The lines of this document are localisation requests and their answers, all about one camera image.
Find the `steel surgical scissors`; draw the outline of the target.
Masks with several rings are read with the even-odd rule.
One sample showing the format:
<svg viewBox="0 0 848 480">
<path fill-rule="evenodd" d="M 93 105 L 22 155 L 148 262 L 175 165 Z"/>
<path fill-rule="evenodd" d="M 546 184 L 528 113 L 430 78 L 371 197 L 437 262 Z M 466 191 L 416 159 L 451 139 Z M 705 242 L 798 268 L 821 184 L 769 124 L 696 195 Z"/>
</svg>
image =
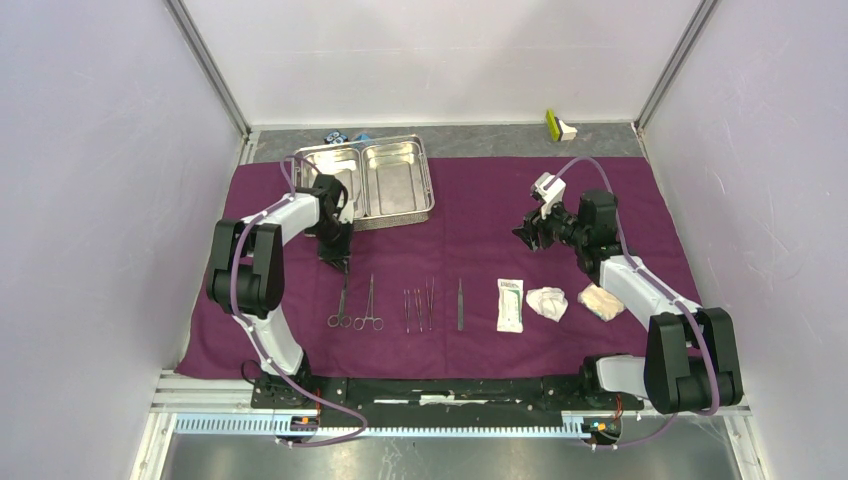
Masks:
<svg viewBox="0 0 848 480">
<path fill-rule="evenodd" d="M 353 324 L 353 319 L 346 314 L 348 285 L 349 276 L 345 275 L 343 287 L 340 292 L 337 312 L 330 315 L 326 320 L 327 326 L 330 328 L 349 328 Z"/>
</svg>

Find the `purple cloth wrap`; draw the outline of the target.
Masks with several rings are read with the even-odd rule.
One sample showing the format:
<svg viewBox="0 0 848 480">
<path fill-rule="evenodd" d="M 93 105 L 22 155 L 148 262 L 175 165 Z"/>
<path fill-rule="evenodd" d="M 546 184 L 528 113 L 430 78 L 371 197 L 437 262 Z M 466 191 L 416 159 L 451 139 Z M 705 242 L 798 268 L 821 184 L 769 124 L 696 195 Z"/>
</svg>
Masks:
<svg viewBox="0 0 848 480">
<path fill-rule="evenodd" d="M 364 314 L 370 275 L 381 331 L 330 328 L 344 274 L 322 263 L 312 238 L 284 249 L 283 310 L 315 374 L 361 378 L 510 378 L 573 374 L 595 354 L 642 355 L 647 333 L 629 313 L 604 322 L 577 296 L 589 283 L 572 249 L 531 251 L 513 233 L 531 211 L 531 187 L 545 172 L 564 171 L 565 202 L 610 184 L 619 200 L 626 242 L 646 266 L 681 295 L 699 297 L 671 215 L 646 161 L 602 158 L 569 166 L 563 158 L 439 158 L 430 163 L 435 206 L 421 224 L 357 232 L 346 314 Z M 433 330 L 427 326 L 425 281 L 435 278 Z M 458 279 L 464 330 L 457 331 Z M 497 331 L 499 279 L 523 281 L 520 334 Z M 559 322 L 537 315 L 526 294 L 560 288 L 569 302 Z M 421 291 L 423 332 L 413 290 Z M 403 290 L 410 290 L 410 334 Z"/>
</svg>

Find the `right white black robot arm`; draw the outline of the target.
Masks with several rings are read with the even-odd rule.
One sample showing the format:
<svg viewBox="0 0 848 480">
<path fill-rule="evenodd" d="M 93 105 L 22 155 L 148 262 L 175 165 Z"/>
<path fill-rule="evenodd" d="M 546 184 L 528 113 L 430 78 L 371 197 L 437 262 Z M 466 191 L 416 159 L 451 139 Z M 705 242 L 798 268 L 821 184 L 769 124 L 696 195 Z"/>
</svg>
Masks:
<svg viewBox="0 0 848 480">
<path fill-rule="evenodd" d="M 662 414 L 714 414 L 744 396 L 733 320 L 720 308 L 693 302 L 632 254 L 620 229 L 617 197 L 585 191 L 569 211 L 559 189 L 536 187 L 538 207 L 514 234 L 531 250 L 572 248 L 592 284 L 623 304 L 647 332 L 643 355 L 589 356 L 577 382 L 580 400 L 602 408 L 617 393 L 647 400 Z"/>
</svg>

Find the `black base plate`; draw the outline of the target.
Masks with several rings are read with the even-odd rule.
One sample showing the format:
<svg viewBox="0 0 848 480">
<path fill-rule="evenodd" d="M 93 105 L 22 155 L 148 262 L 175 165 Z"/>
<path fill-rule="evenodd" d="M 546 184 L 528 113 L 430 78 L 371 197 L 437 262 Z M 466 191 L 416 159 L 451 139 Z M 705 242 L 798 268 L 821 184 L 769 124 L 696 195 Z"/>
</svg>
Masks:
<svg viewBox="0 0 848 480">
<path fill-rule="evenodd" d="M 644 408 L 633 395 L 590 389 L 579 375 L 443 380 L 313 376 L 303 388 L 358 412 L 373 429 L 556 427 L 563 424 L 565 411 L 601 414 Z"/>
</svg>

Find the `steel forceps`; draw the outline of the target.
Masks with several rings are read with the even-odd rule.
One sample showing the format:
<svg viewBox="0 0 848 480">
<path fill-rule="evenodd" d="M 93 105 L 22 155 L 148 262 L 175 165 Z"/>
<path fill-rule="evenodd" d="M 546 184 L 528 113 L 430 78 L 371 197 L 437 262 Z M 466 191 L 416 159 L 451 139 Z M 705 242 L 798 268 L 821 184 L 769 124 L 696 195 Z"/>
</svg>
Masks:
<svg viewBox="0 0 848 480">
<path fill-rule="evenodd" d="M 421 297 L 421 291 L 418 288 L 413 290 L 413 300 L 418 328 L 420 332 L 423 332 L 423 302 Z"/>
<path fill-rule="evenodd" d="M 384 328 L 384 320 L 375 314 L 375 280 L 373 274 L 369 278 L 365 312 L 362 316 L 353 320 L 353 328 L 357 331 L 364 330 L 367 326 L 370 326 L 373 331 L 381 331 Z"/>
</svg>

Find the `yellow green white object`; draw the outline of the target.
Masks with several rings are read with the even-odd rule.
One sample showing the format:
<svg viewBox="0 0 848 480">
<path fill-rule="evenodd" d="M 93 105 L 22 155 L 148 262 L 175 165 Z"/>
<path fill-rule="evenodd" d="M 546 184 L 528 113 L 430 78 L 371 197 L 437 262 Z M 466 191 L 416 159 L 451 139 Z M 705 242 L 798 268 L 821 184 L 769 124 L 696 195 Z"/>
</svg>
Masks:
<svg viewBox="0 0 848 480">
<path fill-rule="evenodd" d="M 553 109 L 546 110 L 544 119 L 553 142 L 568 142 L 577 137 L 578 130 L 560 119 Z"/>
</svg>

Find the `metal instrument tray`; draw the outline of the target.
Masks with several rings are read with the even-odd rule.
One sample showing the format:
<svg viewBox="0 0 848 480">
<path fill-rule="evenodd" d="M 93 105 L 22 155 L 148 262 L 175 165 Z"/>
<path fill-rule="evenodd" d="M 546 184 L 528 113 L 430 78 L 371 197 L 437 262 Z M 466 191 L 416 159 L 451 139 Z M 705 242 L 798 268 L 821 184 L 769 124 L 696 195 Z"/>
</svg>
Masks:
<svg viewBox="0 0 848 480">
<path fill-rule="evenodd" d="M 299 186 L 313 183 L 313 166 L 344 184 L 356 231 L 423 223 L 435 206 L 425 147 L 414 134 L 312 146 L 294 154 L 309 163 L 299 168 Z"/>
</svg>

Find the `beige gauze roll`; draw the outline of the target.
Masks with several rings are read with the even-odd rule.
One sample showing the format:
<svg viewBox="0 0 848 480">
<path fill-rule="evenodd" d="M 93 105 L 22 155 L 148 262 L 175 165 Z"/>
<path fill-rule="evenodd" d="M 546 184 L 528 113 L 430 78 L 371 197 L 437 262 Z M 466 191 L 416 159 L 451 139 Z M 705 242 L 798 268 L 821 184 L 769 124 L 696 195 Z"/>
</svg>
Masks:
<svg viewBox="0 0 848 480">
<path fill-rule="evenodd" d="M 626 310 L 625 305 L 607 290 L 590 284 L 577 296 L 578 302 L 604 322 L 609 322 Z"/>
</svg>

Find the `white gauze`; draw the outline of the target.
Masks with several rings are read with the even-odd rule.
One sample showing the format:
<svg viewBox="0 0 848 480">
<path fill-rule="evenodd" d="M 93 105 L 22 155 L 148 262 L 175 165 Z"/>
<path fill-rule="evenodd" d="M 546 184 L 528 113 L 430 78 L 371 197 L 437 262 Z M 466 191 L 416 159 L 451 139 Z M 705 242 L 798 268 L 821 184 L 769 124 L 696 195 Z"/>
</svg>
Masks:
<svg viewBox="0 0 848 480">
<path fill-rule="evenodd" d="M 528 306 L 539 316 L 559 322 L 568 309 L 569 302 L 560 288 L 542 287 L 526 294 Z"/>
</svg>

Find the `aluminium frame rail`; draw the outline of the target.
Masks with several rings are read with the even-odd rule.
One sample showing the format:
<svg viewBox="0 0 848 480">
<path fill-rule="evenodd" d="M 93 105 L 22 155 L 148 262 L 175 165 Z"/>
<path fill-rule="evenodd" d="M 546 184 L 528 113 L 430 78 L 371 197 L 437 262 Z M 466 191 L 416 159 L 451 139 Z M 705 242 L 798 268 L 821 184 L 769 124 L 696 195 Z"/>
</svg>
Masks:
<svg viewBox="0 0 848 480">
<path fill-rule="evenodd" d="M 272 442 L 286 435 L 307 438 L 335 439 L 344 435 L 353 438 L 343 444 L 333 444 L 328 452 L 343 447 L 365 448 L 374 439 L 386 438 L 391 444 L 405 441 L 418 445 L 437 439 L 483 440 L 566 440 L 570 451 L 582 448 L 585 435 L 583 423 L 611 417 L 602 410 L 562 410 L 552 421 L 542 426 L 531 424 L 524 417 L 521 424 L 485 426 L 481 421 L 463 426 L 379 426 L 376 417 L 369 418 L 368 427 L 359 432 L 354 427 L 309 427 L 297 430 L 294 419 L 297 410 L 254 409 L 250 402 L 253 392 L 243 380 L 201 380 L 171 370 L 161 373 L 153 403 L 148 413 L 141 445 L 131 471 L 133 479 L 161 479 L 164 476 L 169 451 L 179 435 L 215 435 L 257 437 Z M 721 411 L 714 416 L 680 414 L 672 423 L 650 406 L 625 411 L 622 421 L 634 427 L 645 427 L 642 448 L 652 451 L 662 441 L 692 427 L 728 450 L 730 470 L 740 479 L 767 479 L 770 476 L 755 432 L 753 415 L 746 404 Z"/>
</svg>

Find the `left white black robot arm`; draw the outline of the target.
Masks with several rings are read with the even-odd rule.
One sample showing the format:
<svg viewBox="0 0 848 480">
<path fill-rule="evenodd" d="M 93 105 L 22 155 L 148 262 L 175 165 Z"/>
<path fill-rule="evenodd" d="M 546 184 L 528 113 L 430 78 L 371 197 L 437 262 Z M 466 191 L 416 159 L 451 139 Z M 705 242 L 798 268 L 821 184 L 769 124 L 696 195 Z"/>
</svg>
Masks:
<svg viewBox="0 0 848 480">
<path fill-rule="evenodd" d="M 314 400 L 313 379 L 300 372 L 303 348 L 282 309 L 284 247 L 305 233 L 318 241 L 319 260 L 347 274 L 354 233 L 351 195 L 329 174 L 297 187 L 265 209 L 214 226 L 207 264 L 207 297 L 244 330 L 260 368 L 279 377 L 275 392 L 290 407 Z"/>
</svg>

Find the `steel scalpel handle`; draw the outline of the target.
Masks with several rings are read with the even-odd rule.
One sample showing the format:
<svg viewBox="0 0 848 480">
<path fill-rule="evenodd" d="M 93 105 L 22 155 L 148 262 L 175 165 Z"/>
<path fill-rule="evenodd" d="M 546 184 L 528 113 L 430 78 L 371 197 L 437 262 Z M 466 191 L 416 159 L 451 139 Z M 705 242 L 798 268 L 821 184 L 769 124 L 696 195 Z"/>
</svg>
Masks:
<svg viewBox="0 0 848 480">
<path fill-rule="evenodd" d="M 433 330 L 433 310 L 434 310 L 434 295 L 435 295 L 435 278 L 431 277 L 425 281 L 425 295 L 427 304 L 427 326 L 428 330 Z"/>
<path fill-rule="evenodd" d="M 462 279 L 458 279 L 457 289 L 457 331 L 464 330 L 464 291 Z"/>
</svg>

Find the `white sterile packet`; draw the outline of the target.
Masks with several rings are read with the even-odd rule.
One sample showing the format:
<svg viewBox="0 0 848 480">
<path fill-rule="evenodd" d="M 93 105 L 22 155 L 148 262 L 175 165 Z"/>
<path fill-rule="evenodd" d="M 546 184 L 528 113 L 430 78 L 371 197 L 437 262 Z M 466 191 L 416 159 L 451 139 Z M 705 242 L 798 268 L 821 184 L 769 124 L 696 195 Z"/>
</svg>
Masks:
<svg viewBox="0 0 848 480">
<path fill-rule="evenodd" d="M 499 279 L 497 331 L 520 334 L 524 331 L 522 320 L 523 281 Z"/>
</svg>

